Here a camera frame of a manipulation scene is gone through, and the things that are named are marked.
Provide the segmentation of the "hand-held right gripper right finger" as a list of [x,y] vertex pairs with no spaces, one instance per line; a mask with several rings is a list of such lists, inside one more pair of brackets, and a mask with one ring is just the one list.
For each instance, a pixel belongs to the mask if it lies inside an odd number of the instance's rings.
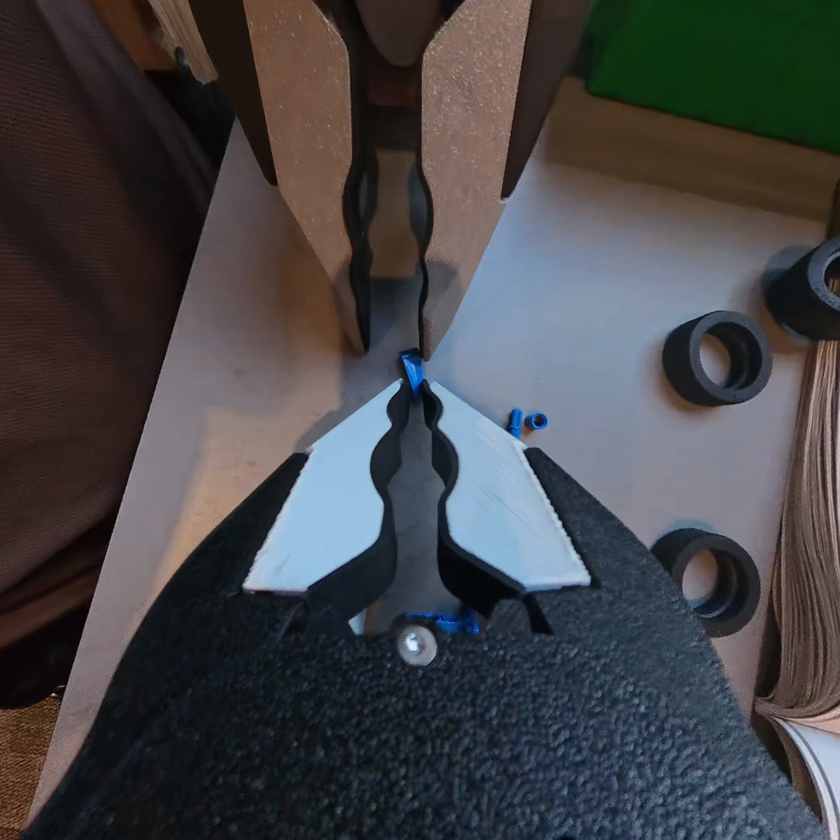
[[437,567],[449,593],[490,619],[502,602],[592,586],[527,446],[437,382],[422,395],[444,484]]

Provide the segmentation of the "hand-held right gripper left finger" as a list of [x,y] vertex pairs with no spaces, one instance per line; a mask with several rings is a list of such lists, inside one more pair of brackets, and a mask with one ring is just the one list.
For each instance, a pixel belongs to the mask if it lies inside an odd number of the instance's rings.
[[412,404],[411,386],[395,381],[307,450],[245,592],[298,599],[351,622],[388,590],[397,558],[389,486]]

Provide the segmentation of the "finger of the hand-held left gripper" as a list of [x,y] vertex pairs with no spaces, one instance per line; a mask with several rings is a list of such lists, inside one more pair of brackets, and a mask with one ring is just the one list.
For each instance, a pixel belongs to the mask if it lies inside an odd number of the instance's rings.
[[356,352],[370,346],[353,289],[362,255],[352,175],[351,63],[340,24],[311,1],[247,1],[245,15],[280,194],[323,268],[343,332]]
[[530,1],[461,3],[425,48],[419,168],[430,206],[419,342],[430,361],[503,215]]

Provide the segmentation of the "blue wedge piece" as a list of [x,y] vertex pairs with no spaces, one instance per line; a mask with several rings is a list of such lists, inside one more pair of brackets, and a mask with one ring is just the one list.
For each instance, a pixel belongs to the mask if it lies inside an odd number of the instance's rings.
[[399,353],[405,378],[411,387],[413,399],[418,403],[422,398],[424,383],[424,360],[419,348],[414,347]]

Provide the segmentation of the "grey desk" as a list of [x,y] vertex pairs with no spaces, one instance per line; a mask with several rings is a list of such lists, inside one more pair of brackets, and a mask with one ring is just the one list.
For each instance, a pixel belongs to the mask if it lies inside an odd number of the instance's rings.
[[[722,532],[752,555],[758,611],[715,646],[752,705],[805,343],[762,281],[824,235],[838,157],[559,91],[456,319],[428,365],[528,438],[646,544]],[[417,283],[374,289],[371,351],[342,333],[320,264],[239,127],[230,136],[30,818],[96,717],[122,652],[210,531],[299,447],[397,377],[416,343]],[[729,310],[755,321],[773,370],[751,401],[698,406],[669,384],[665,340]]]

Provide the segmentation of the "wooden bench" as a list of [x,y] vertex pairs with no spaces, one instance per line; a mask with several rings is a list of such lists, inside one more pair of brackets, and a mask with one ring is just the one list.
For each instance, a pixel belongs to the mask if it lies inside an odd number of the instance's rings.
[[187,1],[90,1],[94,12],[142,70],[173,70],[183,54],[202,83],[218,75]]

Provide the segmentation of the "person's black trousers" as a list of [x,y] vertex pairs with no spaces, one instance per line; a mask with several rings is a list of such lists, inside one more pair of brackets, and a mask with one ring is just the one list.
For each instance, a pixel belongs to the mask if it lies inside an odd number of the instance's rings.
[[235,119],[224,89],[216,81],[199,81],[188,66],[144,73],[192,132],[218,176]]

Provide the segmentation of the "black toy tyre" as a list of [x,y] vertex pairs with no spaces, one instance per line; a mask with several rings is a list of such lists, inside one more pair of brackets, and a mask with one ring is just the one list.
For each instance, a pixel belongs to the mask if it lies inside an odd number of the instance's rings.
[[[705,338],[719,342],[728,356],[728,372],[713,381],[701,358]],[[729,310],[683,322],[668,334],[662,350],[662,365],[668,383],[688,402],[698,406],[735,406],[751,401],[768,384],[773,357],[759,325],[747,316]]]
[[760,573],[738,542],[705,529],[677,528],[662,535],[650,552],[680,590],[697,555],[708,552],[714,559],[717,571],[710,592],[688,600],[710,638],[737,634],[752,621],[760,603]]
[[781,326],[814,341],[839,341],[839,237],[828,239],[774,279],[764,299]]

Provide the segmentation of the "green storage bin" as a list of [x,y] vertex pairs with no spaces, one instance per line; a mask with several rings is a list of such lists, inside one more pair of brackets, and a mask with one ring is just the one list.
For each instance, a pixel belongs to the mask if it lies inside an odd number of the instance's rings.
[[588,92],[839,152],[838,1],[600,1]]

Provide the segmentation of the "open instruction booklet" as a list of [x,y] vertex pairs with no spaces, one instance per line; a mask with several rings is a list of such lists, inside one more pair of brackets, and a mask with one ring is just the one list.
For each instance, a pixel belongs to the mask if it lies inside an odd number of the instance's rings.
[[839,347],[805,358],[770,584],[756,711],[795,748],[809,728],[838,737]]

